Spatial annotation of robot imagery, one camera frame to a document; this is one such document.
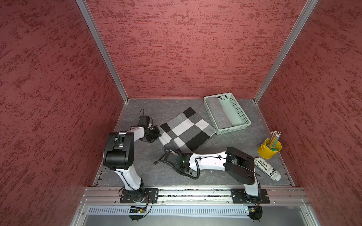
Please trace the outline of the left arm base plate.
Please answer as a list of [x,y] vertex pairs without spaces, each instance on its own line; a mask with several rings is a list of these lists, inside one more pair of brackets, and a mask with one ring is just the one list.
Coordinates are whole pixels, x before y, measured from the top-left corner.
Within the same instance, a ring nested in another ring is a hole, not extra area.
[[145,188],[137,191],[128,191],[123,189],[120,195],[120,203],[135,203],[135,204],[151,204],[157,203],[158,200],[158,188]]

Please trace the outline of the grey knitted scarf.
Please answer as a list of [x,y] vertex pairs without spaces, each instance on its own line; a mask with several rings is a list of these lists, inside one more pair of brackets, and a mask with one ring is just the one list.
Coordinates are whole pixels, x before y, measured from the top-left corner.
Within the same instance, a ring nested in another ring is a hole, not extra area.
[[222,105],[218,98],[210,97],[206,99],[206,103],[210,109],[218,129],[227,129],[232,127],[232,123],[223,111]]

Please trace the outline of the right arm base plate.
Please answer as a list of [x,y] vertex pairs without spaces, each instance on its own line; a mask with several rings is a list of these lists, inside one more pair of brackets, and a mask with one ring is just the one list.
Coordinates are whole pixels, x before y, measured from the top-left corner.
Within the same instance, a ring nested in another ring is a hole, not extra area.
[[258,196],[248,195],[245,189],[232,189],[232,201],[234,204],[270,204],[266,189],[260,189]]

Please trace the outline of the black white checkered scarf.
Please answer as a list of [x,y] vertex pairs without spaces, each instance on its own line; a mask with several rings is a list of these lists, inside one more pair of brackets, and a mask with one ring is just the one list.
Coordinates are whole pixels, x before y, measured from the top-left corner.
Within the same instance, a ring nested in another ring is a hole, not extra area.
[[157,128],[164,148],[176,153],[194,153],[216,134],[215,128],[191,107]]

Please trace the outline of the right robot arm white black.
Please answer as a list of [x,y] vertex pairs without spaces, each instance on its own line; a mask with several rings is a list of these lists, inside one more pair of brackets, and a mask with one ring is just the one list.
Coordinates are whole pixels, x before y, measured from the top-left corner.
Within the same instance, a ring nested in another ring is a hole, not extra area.
[[234,180],[244,185],[244,196],[248,202],[261,200],[261,186],[255,172],[254,158],[236,148],[213,154],[166,152],[154,164],[164,163],[181,176],[198,179],[203,170],[226,172]]

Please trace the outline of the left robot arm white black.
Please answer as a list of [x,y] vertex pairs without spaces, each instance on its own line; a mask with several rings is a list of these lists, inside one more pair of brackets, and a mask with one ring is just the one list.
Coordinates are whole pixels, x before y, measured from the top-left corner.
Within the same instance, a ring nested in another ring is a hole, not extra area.
[[155,130],[136,126],[127,131],[108,134],[103,152],[103,165],[115,172],[124,184],[122,194],[135,203],[151,201],[152,196],[145,189],[142,178],[133,165],[135,159],[134,143],[138,140],[156,139]]

